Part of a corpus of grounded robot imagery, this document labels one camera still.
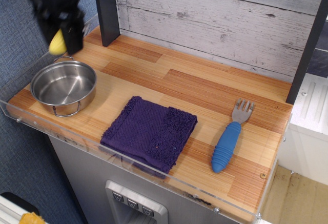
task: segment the black frame post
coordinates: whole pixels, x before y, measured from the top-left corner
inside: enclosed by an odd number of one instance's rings
[[[328,14],[328,0],[321,0],[316,18],[314,19],[312,29],[310,31],[309,38],[307,39],[305,49],[302,54],[302,58],[299,62],[291,89],[286,99],[286,103],[292,105],[295,103],[297,94],[299,92],[299,89],[301,88],[306,71],[308,70],[313,52],[316,48],[323,25],[326,21],[327,14]]]
[[[120,36],[116,0],[96,0],[103,46]]]

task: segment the pot rim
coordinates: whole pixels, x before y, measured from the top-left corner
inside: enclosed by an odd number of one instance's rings
[[[91,70],[91,72],[94,74],[95,76],[95,81],[94,81],[94,84],[93,84],[93,87],[90,89],[90,91],[84,95],[82,98],[80,99],[77,99],[73,102],[70,102],[70,103],[66,103],[66,104],[50,104],[50,103],[46,103],[44,101],[41,101],[34,93],[34,85],[35,83],[37,83],[37,79],[39,77],[42,76],[42,74],[44,74],[45,72],[49,71],[50,69],[52,68],[56,68],[58,66],[61,66],[61,65],[71,65],[71,64],[75,64],[75,65],[80,65],[80,66],[83,66],[85,68],[87,68],[88,70]],[[34,77],[32,78],[31,80],[31,83],[30,83],[30,92],[32,94],[32,96],[38,101],[40,102],[41,104],[44,104],[44,105],[47,105],[47,106],[68,106],[68,105],[71,105],[71,104],[75,104],[79,101],[82,101],[83,99],[85,99],[87,96],[89,96],[96,88],[96,84],[97,84],[97,74],[96,72],[94,71],[94,69],[92,67],[90,67],[89,65],[83,63],[83,62],[79,62],[79,61],[75,61],[75,60],[71,60],[71,61],[65,61],[65,62],[59,62],[59,63],[53,63],[53,64],[50,64],[50,65],[47,65],[45,67],[43,67],[42,69],[40,69],[35,75]]]

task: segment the screw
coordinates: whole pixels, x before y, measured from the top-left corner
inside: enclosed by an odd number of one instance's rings
[[[214,208],[213,211],[214,211],[215,214],[220,213],[220,209],[219,208]]]

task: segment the wooden plank wall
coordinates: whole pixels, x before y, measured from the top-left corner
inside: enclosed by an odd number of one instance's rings
[[[117,0],[121,34],[292,82],[321,0]]]

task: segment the pot handle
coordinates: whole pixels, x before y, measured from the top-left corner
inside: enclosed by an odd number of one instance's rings
[[[72,115],[75,115],[77,112],[79,112],[79,110],[80,110],[80,104],[81,104],[81,102],[79,101],[79,102],[78,102],[78,105],[77,105],[77,110],[76,110],[74,113],[72,113],[72,114],[68,114],[68,115],[58,115],[58,114],[56,113],[56,106],[53,106],[53,107],[52,107],[52,109],[53,109],[53,113],[54,113],[55,116],[57,116],[57,117],[68,117],[68,116],[72,116]]]
[[[60,57],[57,57],[52,63],[54,64],[58,59],[60,59],[60,58],[70,58],[72,61],[74,61],[74,59],[73,59],[73,57],[71,57],[71,56],[60,56]]]

